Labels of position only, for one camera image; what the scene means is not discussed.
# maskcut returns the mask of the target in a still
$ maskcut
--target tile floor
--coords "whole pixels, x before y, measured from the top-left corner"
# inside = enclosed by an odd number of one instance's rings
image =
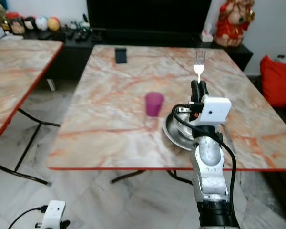
[[[61,123],[75,87],[76,82],[59,81],[57,91],[51,92],[41,82],[22,108],[39,119]],[[16,114],[0,138],[0,164],[16,166],[35,128],[33,121]],[[57,131],[56,127],[43,126],[19,169],[51,181],[51,187],[0,171],[0,229],[6,229],[25,210],[48,204],[51,199],[66,202],[63,219],[71,221],[70,229],[199,228],[193,188],[165,171],[148,171],[112,185],[110,179],[126,172],[49,170],[45,161]],[[178,172],[185,178],[191,174]],[[225,178],[229,183],[229,172]],[[263,177],[242,172],[237,178],[241,185],[235,183],[234,202],[241,227],[286,229],[278,202]],[[40,212],[31,212],[13,228],[31,229],[41,220]]]

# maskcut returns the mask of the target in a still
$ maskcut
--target marble table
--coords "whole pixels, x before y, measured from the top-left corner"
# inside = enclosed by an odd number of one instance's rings
[[[115,47],[94,47],[48,167],[192,170],[189,151],[174,145],[162,125],[175,104],[190,100],[196,50],[129,46],[128,63],[116,64]],[[223,133],[237,169],[286,170],[286,125],[223,50],[206,50],[202,79],[211,96],[232,101]],[[150,91],[165,95],[158,118],[145,115]],[[224,169],[231,169],[225,156]]]
[[[0,136],[61,48],[55,41],[0,41]]]

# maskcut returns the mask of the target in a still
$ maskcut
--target red pillow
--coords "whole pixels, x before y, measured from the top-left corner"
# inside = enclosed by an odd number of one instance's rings
[[[286,108],[286,63],[265,56],[260,67],[265,99],[272,106]]]

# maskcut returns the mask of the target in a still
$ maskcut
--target black screen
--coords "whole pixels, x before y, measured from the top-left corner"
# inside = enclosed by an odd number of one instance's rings
[[[87,0],[92,28],[196,32],[211,0]]]

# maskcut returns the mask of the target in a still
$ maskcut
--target purple plastic cup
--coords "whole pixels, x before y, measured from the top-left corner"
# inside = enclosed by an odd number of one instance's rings
[[[149,92],[145,96],[146,114],[150,117],[159,115],[164,96],[159,92]]]

